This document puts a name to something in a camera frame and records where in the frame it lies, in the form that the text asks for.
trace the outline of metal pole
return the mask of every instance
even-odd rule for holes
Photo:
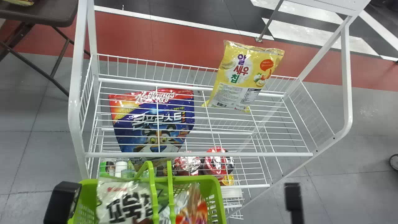
[[[271,24],[271,21],[272,21],[274,15],[276,14],[276,12],[277,12],[277,11],[279,10],[279,8],[281,7],[282,2],[283,2],[283,0],[279,0],[278,4],[276,5],[276,8],[274,9],[274,11],[273,11],[271,17],[269,18],[269,20],[268,20],[267,24],[265,25],[263,31],[261,32],[260,36],[254,38],[257,42],[260,42],[260,43],[263,42],[263,36],[264,36],[265,32],[268,30],[268,27],[269,27],[269,25]]]

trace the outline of nutrition label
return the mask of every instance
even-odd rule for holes
[[[241,104],[251,104],[260,93],[260,88],[248,88],[243,99],[240,101]]]
[[[209,106],[243,110],[256,99],[260,91],[260,88],[243,88],[219,83],[217,93]]]

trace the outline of gray tile floor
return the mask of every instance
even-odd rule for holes
[[[56,57],[24,54],[45,71]],[[68,87],[71,59],[56,78]],[[51,189],[78,181],[67,123],[67,98],[12,56],[0,62],[0,224],[42,223]],[[332,128],[342,125],[341,86],[305,83]],[[387,159],[398,153],[398,93],[353,90],[348,136],[287,182],[300,182],[306,224],[397,223],[398,174]],[[237,223],[288,224],[283,183],[243,211]]]

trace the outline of kellogg's logo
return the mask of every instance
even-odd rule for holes
[[[158,92],[157,97],[156,97],[156,91],[142,91],[141,93],[137,94],[135,97],[135,102],[136,103],[142,103],[142,102],[156,102],[159,103],[167,103],[170,98],[174,98],[175,93],[170,93],[170,92]]]

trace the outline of white floor marking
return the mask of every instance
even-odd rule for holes
[[[308,43],[323,46],[333,34],[329,31],[309,28],[273,20],[269,26],[269,31],[274,38]],[[370,55],[378,55],[362,38],[350,36],[350,50]],[[338,39],[332,48],[341,49],[341,40]]]
[[[107,8],[107,7],[102,7],[102,6],[94,6],[94,10],[100,11],[100,12],[107,12],[107,13],[113,13],[113,14],[118,14],[118,15],[130,16],[130,17],[137,17],[137,18],[142,18],[142,19],[147,19],[147,20],[166,22],[166,23],[177,24],[177,25],[209,29],[209,30],[220,31],[220,32],[224,32],[224,33],[232,33],[232,34],[238,34],[238,35],[240,34],[240,35],[245,35],[245,36],[250,36],[250,37],[260,36],[259,33],[250,33],[250,32],[240,31],[237,29],[228,29],[228,28],[223,28],[223,27],[218,27],[218,26],[210,26],[210,25],[205,25],[205,24],[193,23],[193,22],[188,22],[188,21],[183,21],[183,20],[169,19],[166,17],[152,16],[152,15],[148,15],[148,14],[143,14],[143,13],[138,13],[138,12],[129,12],[129,11],[125,11],[125,10]],[[274,40],[272,38],[272,36],[269,36],[269,35],[264,35],[263,39]]]
[[[380,55],[380,57],[385,60],[398,61],[398,58],[396,58],[396,57],[389,57],[389,56],[384,56],[384,55]]]
[[[362,11],[359,14],[366,23],[369,24],[382,38],[384,38],[392,47],[394,47],[398,51],[398,38],[392,34],[388,29],[386,29],[383,25],[377,22],[371,15],[367,12]]]
[[[279,0],[251,0],[254,6],[274,10]],[[294,2],[284,1],[279,8],[279,11],[289,14],[307,17],[315,20],[322,20],[335,24],[341,24],[343,20],[335,12],[305,6]]]

